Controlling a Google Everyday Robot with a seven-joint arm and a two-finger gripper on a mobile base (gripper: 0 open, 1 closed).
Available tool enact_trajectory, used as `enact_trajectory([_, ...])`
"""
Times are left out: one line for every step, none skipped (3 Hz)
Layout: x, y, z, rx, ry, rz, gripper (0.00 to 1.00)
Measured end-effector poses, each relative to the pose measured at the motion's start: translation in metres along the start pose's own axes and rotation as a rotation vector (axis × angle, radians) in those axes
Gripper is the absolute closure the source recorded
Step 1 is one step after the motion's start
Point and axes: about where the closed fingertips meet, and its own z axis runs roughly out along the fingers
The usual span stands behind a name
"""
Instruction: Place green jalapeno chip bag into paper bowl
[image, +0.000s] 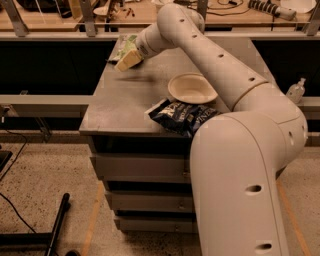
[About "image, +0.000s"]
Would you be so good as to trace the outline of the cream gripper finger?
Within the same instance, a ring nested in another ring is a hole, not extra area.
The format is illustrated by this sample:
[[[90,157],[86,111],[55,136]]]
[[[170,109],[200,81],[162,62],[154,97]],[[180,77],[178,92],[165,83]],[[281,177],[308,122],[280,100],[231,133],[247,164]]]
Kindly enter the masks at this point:
[[[138,50],[129,50],[115,65],[115,69],[120,72],[124,72],[136,64],[140,63],[143,57]]]

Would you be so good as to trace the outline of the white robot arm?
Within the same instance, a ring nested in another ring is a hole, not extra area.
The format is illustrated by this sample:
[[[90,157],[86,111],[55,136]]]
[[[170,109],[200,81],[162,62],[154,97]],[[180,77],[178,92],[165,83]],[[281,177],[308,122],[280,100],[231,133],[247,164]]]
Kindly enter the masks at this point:
[[[207,38],[200,14],[169,3],[117,64],[179,47],[227,106],[193,137],[190,175],[203,256],[289,256],[276,177],[303,150],[302,111],[259,73]]]

